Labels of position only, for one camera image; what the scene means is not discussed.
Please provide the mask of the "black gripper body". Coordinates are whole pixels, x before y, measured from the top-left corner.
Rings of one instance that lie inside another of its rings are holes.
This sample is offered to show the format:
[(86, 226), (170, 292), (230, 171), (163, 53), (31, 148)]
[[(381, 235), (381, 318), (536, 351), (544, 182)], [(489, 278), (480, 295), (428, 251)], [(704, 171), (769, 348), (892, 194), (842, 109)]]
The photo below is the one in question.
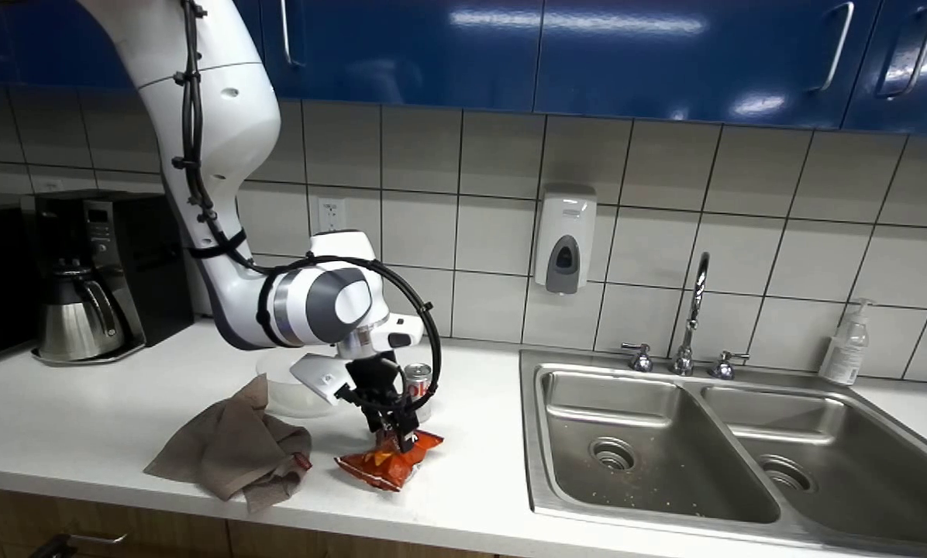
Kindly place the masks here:
[(395, 352), (351, 359), (346, 374), (351, 381), (339, 387), (339, 398), (346, 404), (373, 405), (373, 410), (407, 404), (407, 394), (397, 387), (402, 370)]

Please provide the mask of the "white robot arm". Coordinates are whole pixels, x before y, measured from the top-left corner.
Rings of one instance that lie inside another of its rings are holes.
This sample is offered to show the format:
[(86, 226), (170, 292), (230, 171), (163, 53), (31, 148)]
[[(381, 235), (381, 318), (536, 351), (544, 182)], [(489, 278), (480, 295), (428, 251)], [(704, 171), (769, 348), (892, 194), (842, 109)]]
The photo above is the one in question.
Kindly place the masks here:
[(431, 306), (384, 263), (367, 232), (323, 232), (310, 254), (258, 265), (237, 194), (278, 139), (281, 111), (233, 0), (76, 0), (114, 42), (162, 148), (162, 182), (212, 295), (217, 331), (241, 351), (327, 344), (351, 381), (310, 372), (325, 399), (364, 410), (409, 448), (434, 398), (395, 387), (401, 348), (439, 339)]

